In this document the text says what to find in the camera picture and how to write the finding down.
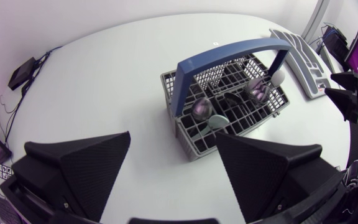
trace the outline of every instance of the spoon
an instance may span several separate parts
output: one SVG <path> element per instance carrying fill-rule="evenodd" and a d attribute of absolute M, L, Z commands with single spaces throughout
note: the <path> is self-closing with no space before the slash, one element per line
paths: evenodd
<path fill-rule="evenodd" d="M 202 97 L 197 99 L 191 106 L 191 115 L 197 121 L 205 121 L 211 116 L 212 110 L 211 101 L 206 97 Z"/>
<path fill-rule="evenodd" d="M 207 127 L 205 127 L 202 131 L 200 131 L 199 134 L 196 134 L 195 136 L 191 137 L 191 140 L 196 140 L 196 139 L 206 135 L 210 130 L 223 128 L 226 125 L 228 125 L 229 123 L 230 123 L 230 121 L 225 116 L 218 115 L 218 114 L 212 115 L 207 120 L 207 124 L 208 124 Z"/>
<path fill-rule="evenodd" d="M 278 87 L 284 82 L 284 79 L 285 79 L 285 73 L 281 70 L 277 70 L 275 73 L 273 73 L 270 82 L 274 87 Z"/>
<path fill-rule="evenodd" d="M 229 103 L 230 106 L 237 106 L 242 103 L 241 98 L 239 96 L 237 96 L 236 94 L 225 93 L 225 94 L 223 94 L 223 96 L 225 97 L 225 99 L 227 100 L 227 102 Z"/>

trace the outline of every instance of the white table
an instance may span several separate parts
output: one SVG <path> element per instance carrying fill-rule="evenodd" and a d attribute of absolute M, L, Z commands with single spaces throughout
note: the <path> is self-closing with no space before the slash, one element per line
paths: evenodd
<path fill-rule="evenodd" d="M 188 162 L 175 139 L 160 74 L 216 47 L 214 43 L 270 37 L 269 28 L 288 32 L 252 16 L 187 14 L 113 27 L 56 50 L 19 108 L 9 136 L 13 160 L 24 156 L 27 141 L 60 142 L 129 130 L 131 146 L 102 223 L 125 223 L 131 217 L 213 217 L 221 223 L 243 223 L 219 153 Z M 269 66 L 275 54 L 266 51 L 256 56 Z M 286 64 L 282 70 L 288 73 L 282 87 L 290 105 L 247 137 L 318 143 L 323 146 L 321 157 L 344 169 L 349 125 L 327 96 L 307 99 Z M 4 99 L 13 108 L 19 90 L 7 90 Z"/>

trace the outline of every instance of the white surface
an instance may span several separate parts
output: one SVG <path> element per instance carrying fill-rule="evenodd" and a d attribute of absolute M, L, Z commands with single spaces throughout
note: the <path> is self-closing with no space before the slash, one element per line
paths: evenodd
<path fill-rule="evenodd" d="M 301 34 L 317 0 L 14 0 L 0 1 L 0 94 L 31 57 L 127 22 L 220 12 L 268 19 Z"/>
<path fill-rule="evenodd" d="M 188 162 L 175 139 L 160 74 L 216 47 L 214 43 L 269 37 L 269 28 L 283 30 L 252 16 L 188 14 L 114 27 L 56 50 L 19 108 L 9 136 L 13 160 L 24 156 L 27 141 L 59 142 L 128 130 L 131 146 L 102 223 L 126 223 L 131 217 L 214 217 L 221 223 L 243 223 L 219 153 Z M 256 54 L 266 66 L 275 55 Z M 287 144 L 318 143 L 323 159 L 345 167 L 349 126 L 339 110 L 326 96 L 308 100 L 287 65 L 281 69 L 287 73 L 282 87 L 290 105 L 247 136 Z M 17 95 L 18 91 L 7 91 L 4 98 Z"/>
<path fill-rule="evenodd" d="M 350 47 L 358 31 L 358 0 L 330 0 L 312 40 L 322 35 L 320 28 L 325 26 L 324 22 L 334 24 L 346 37 L 347 46 Z"/>

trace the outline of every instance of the black cable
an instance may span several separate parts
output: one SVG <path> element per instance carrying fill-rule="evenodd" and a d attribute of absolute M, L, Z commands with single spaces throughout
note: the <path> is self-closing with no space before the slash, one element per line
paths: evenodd
<path fill-rule="evenodd" d="M 0 193 L 0 196 L 1 196 L 1 197 L 3 197 L 4 199 L 6 199 L 6 197 L 5 197 L 5 196 L 3 196 L 1 193 Z"/>
<path fill-rule="evenodd" d="M 7 129 L 8 129 L 8 126 L 9 126 L 9 122 L 11 121 L 12 117 L 13 117 L 15 114 L 16 114 L 16 111 L 13 112 L 13 113 L 11 114 L 11 116 L 9 117 L 9 119 L 8 119 L 8 121 L 7 121 L 7 123 L 6 123 L 5 133 L 7 133 Z"/>
<path fill-rule="evenodd" d="M 0 95 L 0 103 L 1 103 L 1 105 L 4 106 L 5 112 L 8 113 L 8 114 L 9 114 L 9 113 L 13 113 L 13 111 L 16 110 L 17 105 L 16 105 L 16 107 L 15 107 L 12 111 L 8 111 L 8 110 L 6 109 L 6 105 L 5 105 L 4 103 L 2 103 L 1 97 L 2 97 L 2 95 Z"/>
<path fill-rule="evenodd" d="M 17 110 L 19 109 L 20 105 L 22 104 L 23 99 L 24 99 L 24 96 L 27 94 L 27 90 L 31 87 L 31 85 L 33 84 L 35 78 L 37 78 L 37 76 L 38 76 L 39 73 L 41 72 L 41 69 L 42 69 L 42 67 L 45 65 L 45 62 L 48 60 L 48 57 L 49 57 L 50 53 L 51 53 L 53 50 L 58 49 L 58 48 L 60 48 L 60 47 L 54 48 L 54 49 L 48 51 L 48 52 L 44 55 L 44 56 L 45 56 L 45 59 L 41 62 L 37 73 L 35 74 L 35 76 L 34 76 L 31 80 L 29 80 L 30 83 L 26 86 L 26 89 L 25 89 L 24 91 L 22 91 L 22 98 L 21 98 L 20 101 L 18 102 L 17 108 L 16 108 L 15 112 L 11 115 L 11 117 L 13 116 L 13 117 L 12 117 L 12 122 L 11 122 L 11 125 L 10 125 L 10 127 L 9 127 L 9 130 L 7 130 L 7 134 L 6 134 L 6 136 L 5 136 L 5 142 L 7 142 L 7 139 L 8 139 L 8 137 L 9 137 L 9 134 L 11 133 L 12 125 L 13 125 L 13 122 L 14 122 L 14 120 L 15 120 L 15 118 L 16 118 Z"/>
<path fill-rule="evenodd" d="M 329 25 L 325 25 L 325 26 L 323 26 L 323 27 L 321 27 L 321 33 L 324 35 L 324 32 L 323 32 L 323 28 L 325 28 L 325 27 L 329 27 Z"/>
<path fill-rule="evenodd" d="M 4 132 L 4 128 L 3 128 L 2 125 L 1 125 L 1 120 L 0 120 L 0 128 L 1 128 L 2 133 L 4 134 L 4 138 L 6 139 L 6 134 L 5 134 L 5 132 Z"/>

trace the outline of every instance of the textured black surface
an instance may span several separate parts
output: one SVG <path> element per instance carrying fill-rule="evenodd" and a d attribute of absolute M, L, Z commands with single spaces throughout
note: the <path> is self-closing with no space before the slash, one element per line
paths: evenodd
<path fill-rule="evenodd" d="M 89 219 L 100 221 L 131 139 L 129 133 L 62 158 L 62 171 Z"/>
<path fill-rule="evenodd" d="M 22 219 L 12 208 L 12 205 L 4 198 L 0 197 L 0 217 L 7 224 L 20 224 Z"/>
<path fill-rule="evenodd" d="M 204 220 L 188 220 L 188 221 L 161 221 L 161 220 L 145 220 L 140 218 L 132 218 L 128 224 L 218 224 L 214 218 Z"/>
<path fill-rule="evenodd" d="M 289 146 L 218 134 L 217 147 L 247 222 L 261 217 L 289 167 L 316 159 L 321 146 Z"/>
<path fill-rule="evenodd" d="M 25 151 L 44 164 L 59 167 L 86 218 L 98 222 L 130 143 L 126 132 L 53 144 L 28 142 Z"/>
<path fill-rule="evenodd" d="M 351 129 L 351 148 L 346 168 L 349 168 L 352 162 L 358 160 L 358 122 L 357 124 L 349 122 L 349 125 Z"/>

